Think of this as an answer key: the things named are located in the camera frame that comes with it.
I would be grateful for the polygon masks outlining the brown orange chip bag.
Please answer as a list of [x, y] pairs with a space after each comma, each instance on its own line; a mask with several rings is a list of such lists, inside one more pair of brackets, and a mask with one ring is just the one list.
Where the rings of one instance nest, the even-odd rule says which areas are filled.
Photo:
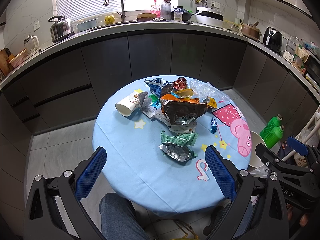
[[192, 124], [208, 110], [208, 106], [200, 103], [198, 98], [178, 98], [172, 94], [165, 94], [160, 98], [160, 102], [161, 111], [171, 125]]

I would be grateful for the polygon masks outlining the yellow biscuit packet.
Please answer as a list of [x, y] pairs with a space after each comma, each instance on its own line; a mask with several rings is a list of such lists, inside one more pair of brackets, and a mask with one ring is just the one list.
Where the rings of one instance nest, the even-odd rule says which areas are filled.
[[214, 98], [208, 96], [203, 100], [203, 103], [205, 103], [209, 108], [217, 109], [217, 103]]

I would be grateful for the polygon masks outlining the clear plastic bag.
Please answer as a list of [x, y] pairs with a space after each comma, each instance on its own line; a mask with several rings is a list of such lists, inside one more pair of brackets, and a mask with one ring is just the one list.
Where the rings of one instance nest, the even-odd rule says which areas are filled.
[[230, 102], [231, 100], [228, 95], [215, 88], [209, 82], [204, 83], [197, 79], [190, 79], [189, 88], [193, 90], [193, 97], [199, 98], [201, 100], [204, 100], [207, 97], [214, 98], [216, 102]]

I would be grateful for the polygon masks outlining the blue white snack bag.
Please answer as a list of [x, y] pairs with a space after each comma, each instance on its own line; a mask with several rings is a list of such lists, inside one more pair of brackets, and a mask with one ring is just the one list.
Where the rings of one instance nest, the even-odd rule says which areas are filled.
[[159, 99], [161, 98], [162, 89], [167, 85], [172, 85], [172, 82], [169, 82], [161, 77], [151, 80], [145, 79], [144, 82], [149, 87], [150, 92]]

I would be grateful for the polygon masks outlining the chrome kitchen faucet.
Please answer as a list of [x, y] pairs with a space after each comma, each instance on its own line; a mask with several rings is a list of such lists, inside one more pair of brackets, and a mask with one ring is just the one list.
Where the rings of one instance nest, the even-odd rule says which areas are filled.
[[120, 16], [121, 22], [125, 22], [126, 15], [124, 0], [104, 0], [103, 6], [109, 7], [109, 11], [116, 12]]

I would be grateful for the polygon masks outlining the beige storage rack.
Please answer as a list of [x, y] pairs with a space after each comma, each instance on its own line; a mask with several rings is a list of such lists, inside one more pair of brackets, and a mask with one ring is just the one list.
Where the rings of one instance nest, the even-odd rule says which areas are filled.
[[[300, 142], [306, 143], [309, 146], [315, 146], [319, 148], [319, 108], [315, 111], [311, 119], [304, 126], [304, 128], [295, 137]], [[306, 158], [301, 154], [294, 151], [285, 140], [279, 148], [278, 155], [281, 159], [285, 158], [288, 154], [294, 152], [286, 161], [290, 164], [296, 164], [300, 167], [306, 167]]]

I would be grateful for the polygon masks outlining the green plastic bottle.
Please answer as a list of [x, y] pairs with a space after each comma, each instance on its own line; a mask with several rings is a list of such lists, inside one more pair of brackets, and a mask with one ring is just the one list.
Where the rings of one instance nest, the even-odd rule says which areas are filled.
[[283, 117], [280, 114], [277, 116], [272, 117], [265, 128], [259, 133], [259, 135], [264, 139], [272, 129], [281, 125]]
[[272, 148], [283, 137], [284, 128], [284, 125], [276, 126], [265, 135], [264, 142], [267, 148]]

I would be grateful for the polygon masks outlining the white paper cup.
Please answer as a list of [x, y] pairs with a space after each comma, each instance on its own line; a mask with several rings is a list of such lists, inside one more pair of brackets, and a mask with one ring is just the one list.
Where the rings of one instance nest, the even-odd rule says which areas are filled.
[[138, 92], [133, 92], [120, 100], [115, 104], [116, 110], [124, 117], [130, 116], [138, 107], [140, 107], [138, 95]]

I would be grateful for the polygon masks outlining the light blue cartoon tablecloth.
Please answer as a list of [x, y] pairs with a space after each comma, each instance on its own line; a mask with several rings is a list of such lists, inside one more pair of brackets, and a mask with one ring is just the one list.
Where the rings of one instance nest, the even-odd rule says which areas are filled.
[[224, 196], [204, 154], [247, 168], [252, 137], [236, 104], [208, 83], [160, 76], [133, 81], [102, 107], [93, 147], [115, 193], [158, 214], [208, 209]]

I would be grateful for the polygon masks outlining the red crushed can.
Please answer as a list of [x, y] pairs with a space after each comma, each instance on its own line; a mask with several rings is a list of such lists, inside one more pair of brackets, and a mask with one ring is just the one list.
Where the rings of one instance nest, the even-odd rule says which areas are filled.
[[188, 83], [185, 77], [179, 77], [173, 85], [174, 91], [179, 91], [182, 89], [188, 89]]

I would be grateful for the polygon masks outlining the black air fryer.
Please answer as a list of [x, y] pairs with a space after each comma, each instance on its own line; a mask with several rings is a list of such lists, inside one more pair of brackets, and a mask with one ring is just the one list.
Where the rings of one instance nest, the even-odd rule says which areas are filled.
[[279, 53], [282, 46], [283, 37], [281, 32], [273, 27], [267, 27], [263, 36], [263, 44], [268, 49]]

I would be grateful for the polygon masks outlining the glass pitcher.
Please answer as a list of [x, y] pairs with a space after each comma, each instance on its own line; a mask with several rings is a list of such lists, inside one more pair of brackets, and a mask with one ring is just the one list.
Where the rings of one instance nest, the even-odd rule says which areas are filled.
[[28, 54], [38, 50], [40, 47], [38, 37], [34, 35], [28, 35], [27, 38], [24, 40], [24, 47], [27, 50]]

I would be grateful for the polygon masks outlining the steel kettle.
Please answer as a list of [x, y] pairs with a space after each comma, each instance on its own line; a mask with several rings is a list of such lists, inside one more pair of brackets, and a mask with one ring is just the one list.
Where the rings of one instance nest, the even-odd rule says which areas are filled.
[[53, 16], [48, 19], [48, 22], [52, 23], [50, 34], [53, 43], [61, 42], [74, 34], [70, 18], [65, 18], [65, 16]]

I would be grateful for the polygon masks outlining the white rice cooker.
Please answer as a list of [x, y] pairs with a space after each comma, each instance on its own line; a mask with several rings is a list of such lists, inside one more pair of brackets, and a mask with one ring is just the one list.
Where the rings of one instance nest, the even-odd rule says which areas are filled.
[[223, 13], [219, 10], [207, 7], [197, 7], [194, 16], [197, 23], [217, 28], [222, 27]]

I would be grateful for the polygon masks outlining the glass jar red lid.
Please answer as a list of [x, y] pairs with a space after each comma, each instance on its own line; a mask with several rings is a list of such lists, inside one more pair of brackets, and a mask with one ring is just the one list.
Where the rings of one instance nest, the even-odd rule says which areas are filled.
[[160, 13], [166, 21], [171, 20], [171, 0], [162, 0]]

